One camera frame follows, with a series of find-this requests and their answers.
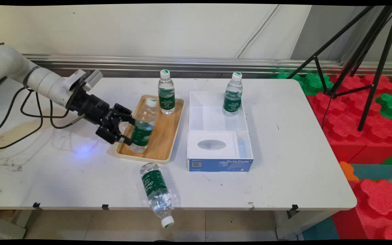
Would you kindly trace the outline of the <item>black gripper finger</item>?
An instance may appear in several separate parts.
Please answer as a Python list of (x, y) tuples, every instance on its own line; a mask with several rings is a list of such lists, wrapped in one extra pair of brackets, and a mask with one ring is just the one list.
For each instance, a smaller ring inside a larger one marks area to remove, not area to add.
[(129, 137), (121, 134), (120, 129), (116, 127), (114, 127), (113, 129), (108, 129), (105, 126), (100, 126), (96, 130), (96, 135), (98, 135), (100, 138), (110, 144), (118, 142), (130, 146), (133, 143), (133, 141)]
[(118, 103), (114, 105), (114, 117), (117, 118), (118, 125), (122, 122), (128, 122), (131, 125), (135, 125), (136, 122), (132, 116), (132, 111)]

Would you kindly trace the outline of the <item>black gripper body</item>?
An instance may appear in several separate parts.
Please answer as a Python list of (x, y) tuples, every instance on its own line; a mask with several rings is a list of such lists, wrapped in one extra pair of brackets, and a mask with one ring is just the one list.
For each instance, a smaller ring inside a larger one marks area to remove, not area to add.
[(77, 112), (78, 116), (84, 115), (84, 119), (94, 125), (106, 127), (110, 131), (117, 131), (120, 121), (115, 113), (116, 106), (103, 101), (93, 94), (88, 94), (83, 88), (78, 88), (69, 98), (67, 108)]

